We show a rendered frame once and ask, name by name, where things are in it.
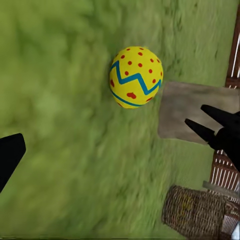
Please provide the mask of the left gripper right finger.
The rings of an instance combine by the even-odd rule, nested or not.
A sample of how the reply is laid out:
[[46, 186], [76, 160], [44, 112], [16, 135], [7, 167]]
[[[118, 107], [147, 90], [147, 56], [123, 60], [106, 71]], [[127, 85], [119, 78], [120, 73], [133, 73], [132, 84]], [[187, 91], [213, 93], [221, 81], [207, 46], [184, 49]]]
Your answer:
[[232, 164], [240, 172], [240, 135], [235, 133], [229, 133], [227, 135], [224, 152], [232, 161]]

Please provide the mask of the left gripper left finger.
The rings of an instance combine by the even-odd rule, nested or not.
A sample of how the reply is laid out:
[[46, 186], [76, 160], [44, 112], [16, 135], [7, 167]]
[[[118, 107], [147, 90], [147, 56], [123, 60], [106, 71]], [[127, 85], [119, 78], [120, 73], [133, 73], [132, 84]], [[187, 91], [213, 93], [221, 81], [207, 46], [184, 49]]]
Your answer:
[[22, 133], [0, 138], [0, 193], [26, 153]]

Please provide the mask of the wicker basket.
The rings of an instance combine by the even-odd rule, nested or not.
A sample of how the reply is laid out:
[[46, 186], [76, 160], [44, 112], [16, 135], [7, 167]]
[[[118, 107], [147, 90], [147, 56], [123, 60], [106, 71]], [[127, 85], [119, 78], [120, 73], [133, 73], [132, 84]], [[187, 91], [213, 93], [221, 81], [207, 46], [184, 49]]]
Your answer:
[[161, 220], [189, 240], [220, 240], [225, 215], [234, 208], [227, 195], [173, 185]]

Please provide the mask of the easter egg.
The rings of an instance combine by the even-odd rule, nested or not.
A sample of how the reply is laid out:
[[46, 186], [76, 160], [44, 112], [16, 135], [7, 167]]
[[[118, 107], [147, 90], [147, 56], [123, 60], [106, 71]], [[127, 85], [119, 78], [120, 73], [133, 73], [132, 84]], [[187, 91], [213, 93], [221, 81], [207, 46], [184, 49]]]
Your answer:
[[134, 109], [152, 100], [163, 83], [163, 66], [158, 56], [142, 46], [124, 48], [110, 68], [110, 87], [115, 100]]

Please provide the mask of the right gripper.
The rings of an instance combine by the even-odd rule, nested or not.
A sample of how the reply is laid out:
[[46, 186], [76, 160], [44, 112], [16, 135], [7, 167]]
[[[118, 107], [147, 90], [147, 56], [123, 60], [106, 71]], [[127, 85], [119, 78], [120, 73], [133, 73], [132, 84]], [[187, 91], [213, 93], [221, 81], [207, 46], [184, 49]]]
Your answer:
[[201, 109], [223, 125], [223, 128], [218, 131], [216, 136], [214, 130], [199, 123], [187, 118], [184, 122], [204, 141], [206, 141], [212, 149], [215, 151], [224, 150], [225, 142], [229, 133], [240, 135], [240, 116], [236, 116], [230, 112], [226, 112], [207, 104], [203, 104]]

